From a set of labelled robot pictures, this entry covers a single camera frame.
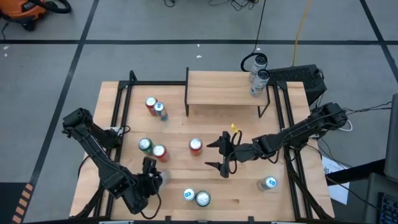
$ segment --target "black keyboard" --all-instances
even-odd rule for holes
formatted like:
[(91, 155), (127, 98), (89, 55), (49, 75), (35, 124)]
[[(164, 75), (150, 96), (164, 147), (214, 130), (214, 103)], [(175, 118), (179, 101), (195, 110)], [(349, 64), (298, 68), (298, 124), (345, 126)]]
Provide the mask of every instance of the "black keyboard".
[(316, 70), (317, 66), (315, 65), (272, 69), (269, 70), (271, 75), (269, 81), (271, 83), (278, 80), (287, 82), (303, 82), (305, 88), (311, 89), (316, 87), (317, 80), (320, 79)]
[(379, 193), (379, 205), (381, 212), (377, 213), (377, 223), (398, 224), (398, 199), (385, 193)]

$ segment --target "orange striped tape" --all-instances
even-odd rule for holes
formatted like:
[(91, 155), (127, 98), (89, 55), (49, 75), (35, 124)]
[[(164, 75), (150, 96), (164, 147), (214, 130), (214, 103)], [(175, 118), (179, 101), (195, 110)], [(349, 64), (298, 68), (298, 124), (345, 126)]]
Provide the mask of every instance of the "orange striped tape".
[(28, 183), (26, 184), (25, 189), (22, 191), (21, 198), (18, 201), (18, 206), (15, 209), (15, 214), (12, 217), (12, 223), (22, 223), (32, 194), (33, 186)]

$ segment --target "wooden board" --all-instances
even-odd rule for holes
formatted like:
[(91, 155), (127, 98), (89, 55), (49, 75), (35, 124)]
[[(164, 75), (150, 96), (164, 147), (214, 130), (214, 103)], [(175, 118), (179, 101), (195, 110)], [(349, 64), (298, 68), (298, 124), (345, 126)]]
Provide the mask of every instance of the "wooden board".
[[(111, 121), (116, 87), (116, 82), (104, 82), (101, 87), (94, 121), (102, 127), (109, 126)], [(272, 89), (270, 88), (271, 104), (264, 116), (258, 118), (257, 111), (252, 106), (218, 105), (192, 105), (190, 116), (186, 117), (184, 88), (134, 86), (132, 89), (127, 119), (131, 132), (124, 138), (121, 164), (132, 172), (141, 171), (144, 155), (137, 145), (138, 140), (143, 137), (151, 138), (156, 144), (164, 144), (171, 156), (168, 163), (157, 164), (159, 169), (169, 170), (171, 179), (160, 191), (162, 206), (154, 219), (164, 220), (166, 215), (171, 215), (172, 220), (245, 221), (248, 216), (254, 216), (256, 221), (294, 220), (283, 156), (277, 164), (263, 160), (238, 164), (237, 173), (230, 175), (229, 179), (223, 179), (216, 169), (204, 164), (222, 160), (218, 149), (204, 147), (202, 155), (198, 157), (192, 157), (188, 149), (191, 138), (201, 138), (204, 144), (208, 144), (215, 141), (222, 131), (232, 132), (231, 123), (243, 131), (242, 142), (250, 142), (253, 137), (265, 133), (278, 133), (279, 124)], [(289, 83), (289, 94), (295, 122), (299, 122), (309, 115), (302, 83)], [(165, 103), (168, 121), (161, 122), (148, 113), (144, 102), (149, 95)], [(333, 216), (319, 154), (309, 148), (303, 149), (302, 159), (309, 191), (325, 211)], [(260, 192), (256, 182), (268, 175), (278, 180), (278, 186), (276, 189)], [(75, 215), (85, 206), (97, 187), (98, 170), (89, 161), (81, 170), (71, 215)], [(211, 195), (210, 205), (201, 208), (195, 202), (184, 201), (182, 194), (187, 187), (196, 191), (208, 191)], [(144, 213), (147, 216), (153, 215), (157, 206), (157, 197), (151, 197)], [(143, 220), (141, 215), (130, 214), (122, 199), (115, 200), (111, 217), (115, 220)]]
[(250, 87), (248, 72), (189, 71), (187, 103), (265, 106), (266, 91), (252, 97)]

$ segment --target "green soda can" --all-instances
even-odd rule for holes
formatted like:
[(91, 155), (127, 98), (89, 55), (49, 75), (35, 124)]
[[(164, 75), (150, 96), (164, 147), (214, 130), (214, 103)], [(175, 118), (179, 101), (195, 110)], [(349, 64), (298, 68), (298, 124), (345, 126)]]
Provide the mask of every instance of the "green soda can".
[(138, 148), (147, 155), (152, 154), (154, 143), (149, 138), (142, 138), (139, 140)]
[(195, 199), (197, 204), (201, 207), (206, 207), (210, 204), (210, 194), (204, 190), (199, 191)]

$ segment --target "red soda can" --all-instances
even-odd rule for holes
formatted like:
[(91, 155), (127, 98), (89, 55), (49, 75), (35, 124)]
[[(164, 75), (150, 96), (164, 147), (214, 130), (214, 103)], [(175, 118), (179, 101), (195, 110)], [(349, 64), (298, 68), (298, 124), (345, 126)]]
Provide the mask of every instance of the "red soda can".
[(191, 141), (189, 141), (189, 149), (193, 156), (199, 156), (202, 149), (201, 140), (198, 138), (191, 139)]
[(167, 162), (170, 159), (170, 155), (164, 145), (154, 146), (152, 153), (160, 162)]
[(152, 116), (157, 116), (156, 111), (154, 109), (155, 103), (157, 103), (157, 99), (154, 98), (153, 96), (148, 97), (147, 100), (145, 101), (145, 105), (147, 106), (150, 115)]

